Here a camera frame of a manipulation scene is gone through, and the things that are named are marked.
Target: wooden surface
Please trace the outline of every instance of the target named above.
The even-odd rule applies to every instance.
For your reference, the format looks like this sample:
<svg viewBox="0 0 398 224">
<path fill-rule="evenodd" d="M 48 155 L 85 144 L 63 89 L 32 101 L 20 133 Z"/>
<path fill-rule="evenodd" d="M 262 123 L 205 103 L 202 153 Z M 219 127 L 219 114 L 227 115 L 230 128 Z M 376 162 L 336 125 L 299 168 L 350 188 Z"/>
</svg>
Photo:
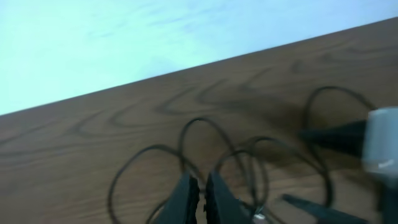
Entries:
<svg viewBox="0 0 398 224">
<path fill-rule="evenodd" d="M 0 223 L 109 223 L 105 198 L 115 172 L 143 147 L 175 146 L 181 127 L 196 116 L 214 119 L 235 144 L 268 135 L 302 147 L 295 135 L 302 106 L 323 85 L 351 88 L 378 106 L 396 105 L 398 19 L 0 117 Z M 318 99 L 314 123 L 333 126 L 366 113 L 350 97 L 330 92 Z M 225 150 L 207 125 L 190 131 L 187 156 L 204 173 Z M 288 223 L 309 223 L 278 196 L 321 202 L 319 176 L 277 147 L 261 144 L 258 153 L 271 178 L 270 207 Z M 327 150 L 322 155 L 333 169 L 335 208 L 375 222 L 374 184 L 359 161 Z M 237 197 L 246 198 L 238 174 L 232 161 L 223 170 Z M 178 177 L 175 158 L 142 156 L 117 187 L 123 223 L 143 223 Z M 205 223 L 202 205 L 199 223 Z"/>
</svg>

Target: wooden table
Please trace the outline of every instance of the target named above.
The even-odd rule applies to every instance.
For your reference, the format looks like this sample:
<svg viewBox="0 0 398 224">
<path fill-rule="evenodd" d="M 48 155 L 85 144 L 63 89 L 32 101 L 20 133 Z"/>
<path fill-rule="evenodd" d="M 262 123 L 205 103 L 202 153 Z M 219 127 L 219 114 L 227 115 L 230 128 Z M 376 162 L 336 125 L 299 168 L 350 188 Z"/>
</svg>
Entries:
<svg viewBox="0 0 398 224">
<path fill-rule="evenodd" d="M 143 147 L 175 147 L 182 126 L 197 116 L 222 125 L 235 144 L 267 135 L 302 148 L 296 133 L 303 104 L 324 85 L 356 90 L 378 106 L 396 105 L 398 19 L 0 117 L 0 223 L 110 223 L 105 199 L 115 172 Z M 322 127 L 364 118 L 367 111 L 330 92 L 313 113 Z M 226 150 L 206 124 L 195 125 L 187 145 L 187 156 L 204 173 Z M 321 178 L 278 147 L 261 144 L 257 152 L 271 178 L 269 206 L 287 223 L 309 223 L 311 217 L 279 196 L 321 202 Z M 375 222 L 375 187 L 360 162 L 327 150 L 322 155 L 335 181 L 335 208 Z M 246 198 L 233 161 L 222 173 L 237 197 Z M 143 223 L 179 175 L 176 158 L 143 155 L 117 187 L 116 213 L 123 223 Z M 201 206 L 197 217 L 205 223 Z"/>
</svg>

